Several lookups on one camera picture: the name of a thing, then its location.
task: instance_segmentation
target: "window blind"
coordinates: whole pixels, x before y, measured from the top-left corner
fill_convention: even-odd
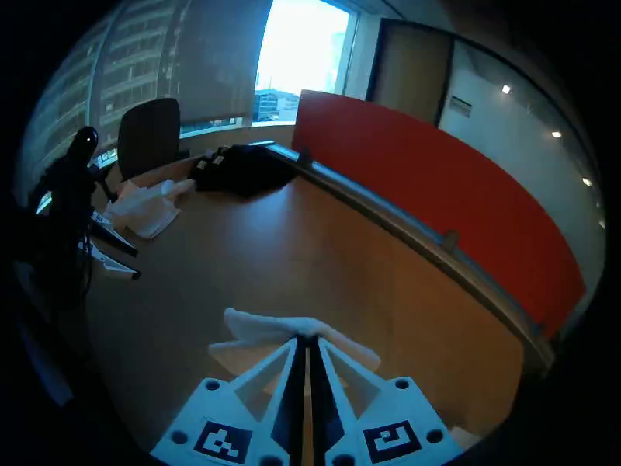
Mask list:
[[[100,148],[114,144],[125,112],[152,99],[177,99],[183,122],[251,115],[271,4],[123,2],[76,43],[43,92],[23,141],[21,180],[34,184],[82,126],[97,129]]]

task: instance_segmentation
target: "crumpled white cloth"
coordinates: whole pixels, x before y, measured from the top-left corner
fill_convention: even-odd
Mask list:
[[[119,199],[108,202],[103,216],[110,220],[117,231],[128,227],[136,235],[151,239],[175,220],[181,212],[174,204],[175,198],[194,189],[193,179],[175,183],[168,179],[151,188],[139,188],[131,181],[123,184]]]
[[[237,340],[209,345],[209,354],[236,376],[274,353],[295,335],[322,336],[372,371],[375,371],[381,363],[380,357],[374,351],[316,318],[269,317],[227,308],[224,311],[224,323]],[[274,387],[275,384],[269,384],[265,390],[272,392]]]

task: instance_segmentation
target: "wooden desk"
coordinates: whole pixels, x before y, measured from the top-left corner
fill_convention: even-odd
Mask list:
[[[125,232],[140,249],[123,257],[138,281],[95,279],[88,295],[95,360],[145,450],[200,380],[231,378],[207,355],[210,343],[231,339],[228,306],[327,322],[380,355],[380,376],[412,377],[449,427],[485,434],[507,416],[521,343],[352,208],[301,178],[249,202],[192,193],[179,206],[150,242]]]

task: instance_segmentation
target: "red desk divider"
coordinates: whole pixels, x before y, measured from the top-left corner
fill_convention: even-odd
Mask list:
[[[585,292],[547,212],[507,172],[453,136],[401,112],[303,91],[293,149],[444,235],[553,336]]]

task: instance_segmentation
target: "chair backrest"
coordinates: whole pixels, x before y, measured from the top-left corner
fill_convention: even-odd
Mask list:
[[[151,100],[128,110],[121,120],[117,148],[123,180],[174,162],[180,127],[174,99]]]

